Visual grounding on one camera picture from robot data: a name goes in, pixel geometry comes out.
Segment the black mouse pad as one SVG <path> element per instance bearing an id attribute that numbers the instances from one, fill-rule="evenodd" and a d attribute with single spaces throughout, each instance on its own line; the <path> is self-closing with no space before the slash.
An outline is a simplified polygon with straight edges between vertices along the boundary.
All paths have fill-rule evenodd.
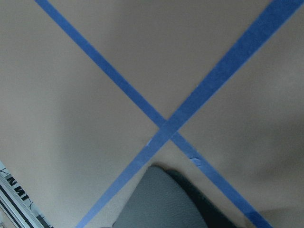
<path id="1" fill-rule="evenodd" d="M 150 166 L 114 228 L 234 228 L 195 185 L 175 170 Z"/>

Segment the aluminium frame post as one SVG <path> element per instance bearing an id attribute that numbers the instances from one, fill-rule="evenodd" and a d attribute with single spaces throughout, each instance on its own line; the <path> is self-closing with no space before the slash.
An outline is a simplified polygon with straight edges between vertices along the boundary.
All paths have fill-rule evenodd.
<path id="1" fill-rule="evenodd" d="M 18 228 L 52 228 L 10 171 L 0 164 L 0 207 Z"/>

